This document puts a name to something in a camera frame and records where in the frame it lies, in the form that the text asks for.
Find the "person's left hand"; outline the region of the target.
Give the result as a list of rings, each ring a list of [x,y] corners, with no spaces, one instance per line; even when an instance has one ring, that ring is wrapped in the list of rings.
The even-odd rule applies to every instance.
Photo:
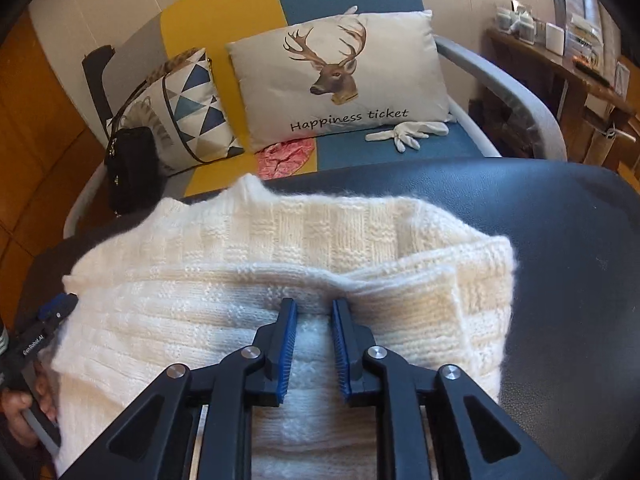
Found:
[[[36,366],[35,370],[35,389],[39,396],[40,410],[46,414],[51,422],[56,422],[56,407],[47,373],[40,365]],[[17,440],[17,443],[25,448],[34,448],[39,442],[35,431],[23,416],[23,412],[31,406],[32,396],[30,394],[10,389],[2,390],[1,407],[8,421],[9,432]]]

